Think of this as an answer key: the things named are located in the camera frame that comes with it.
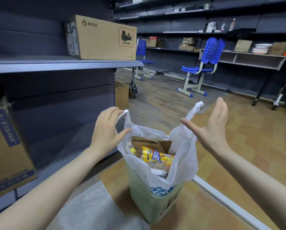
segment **light green trash can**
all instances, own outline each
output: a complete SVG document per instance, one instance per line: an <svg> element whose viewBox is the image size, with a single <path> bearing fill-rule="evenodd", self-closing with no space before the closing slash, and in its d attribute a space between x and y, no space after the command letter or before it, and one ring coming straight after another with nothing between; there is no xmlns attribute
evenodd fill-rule
<svg viewBox="0 0 286 230"><path fill-rule="evenodd" d="M149 223L158 223L175 204L183 182L176 184L174 189L165 196L157 196L151 192L136 172L128 164L126 165L131 198Z"/></svg>

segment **plastic bottle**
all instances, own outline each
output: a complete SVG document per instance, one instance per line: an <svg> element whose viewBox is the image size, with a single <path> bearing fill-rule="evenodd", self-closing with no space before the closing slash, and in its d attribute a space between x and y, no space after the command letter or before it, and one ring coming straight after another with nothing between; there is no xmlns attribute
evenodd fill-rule
<svg viewBox="0 0 286 230"><path fill-rule="evenodd" d="M140 158L154 169L169 171L174 159L174 156L158 152L152 148L141 147L131 148L130 150L137 158Z"/></svg>
<svg viewBox="0 0 286 230"><path fill-rule="evenodd" d="M224 31L224 29L225 29L225 25L226 25L226 19L224 20L224 23L222 24L221 32L222 32L222 31Z"/></svg>
<svg viewBox="0 0 286 230"><path fill-rule="evenodd" d="M234 26L235 26L235 18L233 19L233 21L231 22L231 24L230 24L230 27L229 27L229 30L228 31L232 31L233 29L234 29Z"/></svg>

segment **chair backrest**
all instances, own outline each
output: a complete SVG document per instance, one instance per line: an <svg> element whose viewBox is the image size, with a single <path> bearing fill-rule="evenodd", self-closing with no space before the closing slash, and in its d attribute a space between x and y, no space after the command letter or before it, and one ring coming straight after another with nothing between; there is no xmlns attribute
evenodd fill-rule
<svg viewBox="0 0 286 230"><path fill-rule="evenodd" d="M136 55L145 56L145 54L146 54L146 41L144 39L141 39L137 47Z"/></svg>
<svg viewBox="0 0 286 230"><path fill-rule="evenodd" d="M207 40L206 47L205 47L205 50L203 52L202 59L201 59L201 62L203 64L207 64L210 61L210 58L215 50L217 43L218 43L218 40L215 37L211 37Z"/></svg>
<svg viewBox="0 0 286 230"><path fill-rule="evenodd" d="M217 64L220 57L221 57L221 54L222 54L222 51L224 50L225 48L225 42L223 39L220 39L215 47L215 50L209 60L209 62L211 64Z"/></svg>

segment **white floor strip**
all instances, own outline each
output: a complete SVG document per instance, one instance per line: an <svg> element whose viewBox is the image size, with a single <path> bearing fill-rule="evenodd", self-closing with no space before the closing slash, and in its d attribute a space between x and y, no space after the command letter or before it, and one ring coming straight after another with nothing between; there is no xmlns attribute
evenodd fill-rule
<svg viewBox="0 0 286 230"><path fill-rule="evenodd" d="M214 198L216 198L218 201L220 201L223 205L225 205L227 208L229 208L232 212L234 212L236 215L238 215L241 219L243 219L245 222L247 222L249 225L251 225L253 228L257 230L271 230L268 226L260 222L258 219L256 219L254 216L252 216L250 213L242 209L240 206L235 204L233 201L231 201L229 198L227 198L225 195L220 193L218 190L213 188L211 185L209 185L207 182L205 182L200 177L196 176L192 179L196 184L198 184L201 188L203 188L205 191L207 191L210 195L212 195Z"/></svg>

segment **chair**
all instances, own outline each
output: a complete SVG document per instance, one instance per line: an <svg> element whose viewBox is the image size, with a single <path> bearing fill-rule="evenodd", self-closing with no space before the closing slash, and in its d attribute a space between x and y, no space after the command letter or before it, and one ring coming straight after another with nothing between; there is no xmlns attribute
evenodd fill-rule
<svg viewBox="0 0 286 230"><path fill-rule="evenodd" d="M151 75L149 74L149 69L150 69L149 67L150 67L150 65L153 64L154 62L153 62L153 61L145 60L145 54L146 54L146 41L145 41L144 39L142 39L142 40L140 40L139 47L137 48L137 54L136 54L136 55L143 56L143 60L139 60L139 61L141 61L143 64L147 64L147 74L146 74L146 72L144 72L144 71L139 71L139 68L136 67L136 72L135 72L134 77L135 77L136 79L139 79L140 81L142 81L143 78L142 78L142 77L139 77L139 76L138 76L139 74L144 74L144 75L143 75L144 77L147 77L147 78L153 80L153 73L152 73Z"/></svg>
<svg viewBox="0 0 286 230"><path fill-rule="evenodd" d="M200 90L204 78L204 73L214 73L217 69L218 61L221 57L222 51L225 48L225 42L223 39L220 39L219 41L215 38L212 37L208 39L206 43L206 47L204 49L202 58L201 58L201 63L199 67L182 67L182 71L187 72L187 76L184 82L183 89L177 88L176 90L178 92L181 92L189 97L193 97L193 93L190 93L187 91L187 88L190 88L192 91L197 92L199 94L202 94L204 96L207 96L207 93ZM207 63L213 64L214 68L213 69L204 69L205 65ZM199 78L197 81L197 84L195 85L188 85L189 78L190 78L190 73L192 74L199 74Z"/></svg>

